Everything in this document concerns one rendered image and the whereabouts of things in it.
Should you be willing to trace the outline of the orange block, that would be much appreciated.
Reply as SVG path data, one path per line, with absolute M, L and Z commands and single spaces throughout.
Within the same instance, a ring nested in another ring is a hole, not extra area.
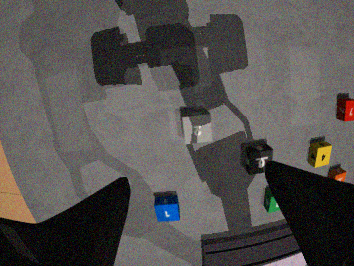
M 333 169 L 330 170 L 329 172 L 329 177 L 327 178 L 331 178 L 331 180 L 335 180 L 335 181 L 345 181 L 346 178 L 346 170 L 342 169 L 342 168 L 337 168 L 337 169 Z

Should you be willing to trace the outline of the red block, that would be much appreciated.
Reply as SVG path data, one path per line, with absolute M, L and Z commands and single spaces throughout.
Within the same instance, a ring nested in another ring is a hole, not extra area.
M 343 122 L 354 120 L 354 100 L 353 98 L 338 98 L 337 118 Z

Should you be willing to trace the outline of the green block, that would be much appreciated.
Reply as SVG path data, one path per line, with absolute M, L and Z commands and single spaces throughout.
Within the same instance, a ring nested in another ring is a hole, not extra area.
M 267 213 L 279 212 L 279 210 L 281 210 L 279 209 L 279 206 L 277 205 L 277 201 L 275 201 L 273 194 L 271 194 L 270 189 L 266 190 L 264 206 Z

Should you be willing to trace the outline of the yellow block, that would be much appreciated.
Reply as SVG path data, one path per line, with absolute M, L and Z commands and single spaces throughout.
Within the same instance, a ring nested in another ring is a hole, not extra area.
M 307 161 L 307 164 L 310 164 L 313 168 L 327 165 L 330 161 L 330 154 L 331 144 L 329 142 L 313 142 L 313 144 L 310 144 L 309 161 Z

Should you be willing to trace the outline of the blue block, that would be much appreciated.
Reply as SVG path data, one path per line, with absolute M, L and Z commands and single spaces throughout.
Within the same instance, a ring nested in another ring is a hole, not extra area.
M 156 212 L 157 222 L 180 221 L 178 197 L 156 197 L 156 200 L 154 200 L 154 212 Z

